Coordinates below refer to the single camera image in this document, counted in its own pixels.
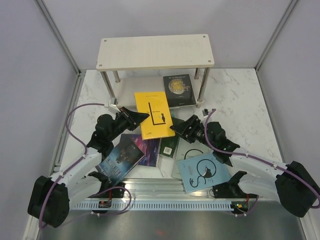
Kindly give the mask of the dark green hardcover book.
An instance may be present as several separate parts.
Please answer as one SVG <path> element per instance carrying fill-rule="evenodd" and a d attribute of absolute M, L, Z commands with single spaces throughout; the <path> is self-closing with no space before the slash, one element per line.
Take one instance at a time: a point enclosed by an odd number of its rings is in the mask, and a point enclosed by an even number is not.
<path fill-rule="evenodd" d="M 162 138 L 159 154 L 172 159 L 178 146 L 179 139 L 180 137 L 177 134 L 175 136 Z"/>

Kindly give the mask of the yellow paperback book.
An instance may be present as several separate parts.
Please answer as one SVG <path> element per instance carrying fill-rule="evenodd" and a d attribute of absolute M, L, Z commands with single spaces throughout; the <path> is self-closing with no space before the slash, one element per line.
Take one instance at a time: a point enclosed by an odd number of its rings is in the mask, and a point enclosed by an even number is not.
<path fill-rule="evenodd" d="M 136 92 L 134 98 L 137 111 L 149 114 L 149 117 L 140 124 L 143 140 L 174 137 L 176 135 L 170 129 L 173 121 L 164 91 Z"/>

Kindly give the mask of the purple galaxy cover book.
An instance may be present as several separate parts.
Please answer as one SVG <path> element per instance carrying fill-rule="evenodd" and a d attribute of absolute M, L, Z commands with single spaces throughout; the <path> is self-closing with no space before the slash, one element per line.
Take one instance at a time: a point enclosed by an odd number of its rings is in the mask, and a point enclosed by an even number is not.
<path fill-rule="evenodd" d="M 144 158 L 139 162 L 139 165 L 157 167 L 161 145 L 160 138 L 143 140 L 140 134 L 123 133 L 120 142 L 125 139 L 130 139 L 144 153 Z"/>

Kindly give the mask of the black Moon and Sixpence book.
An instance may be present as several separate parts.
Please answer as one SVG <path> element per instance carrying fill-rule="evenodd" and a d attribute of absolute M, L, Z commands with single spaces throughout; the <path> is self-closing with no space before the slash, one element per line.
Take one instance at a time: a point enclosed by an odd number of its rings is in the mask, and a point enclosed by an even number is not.
<path fill-rule="evenodd" d="M 189 74 L 164 76 L 163 83 L 170 108 L 187 107 L 196 104 Z"/>

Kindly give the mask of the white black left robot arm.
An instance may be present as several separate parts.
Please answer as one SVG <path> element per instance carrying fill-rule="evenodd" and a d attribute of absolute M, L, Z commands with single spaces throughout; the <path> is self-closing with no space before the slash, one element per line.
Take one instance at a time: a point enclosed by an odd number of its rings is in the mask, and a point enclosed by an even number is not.
<path fill-rule="evenodd" d="M 150 115 L 121 107 L 115 117 L 102 114 L 97 118 L 95 130 L 84 152 L 69 165 L 51 176 L 36 179 L 27 212 L 39 220 L 39 228 L 63 224 L 70 209 L 89 197 L 105 197 L 109 191 L 119 189 L 111 185 L 108 176 L 92 171 L 110 155 L 115 140 L 124 131 L 133 131 Z"/>

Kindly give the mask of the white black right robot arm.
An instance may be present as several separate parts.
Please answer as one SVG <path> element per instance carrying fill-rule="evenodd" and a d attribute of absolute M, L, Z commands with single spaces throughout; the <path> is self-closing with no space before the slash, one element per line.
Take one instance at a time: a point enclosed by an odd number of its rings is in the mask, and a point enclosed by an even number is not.
<path fill-rule="evenodd" d="M 253 194 L 279 202 L 289 213 L 302 218 L 309 209 L 318 209 L 320 188 L 299 162 L 269 160 L 248 152 L 226 137 L 219 122 L 205 122 L 192 115 L 187 120 L 173 118 L 171 129 L 188 143 L 199 142 L 213 151 L 221 164 L 237 169 L 228 181 L 234 197 Z"/>

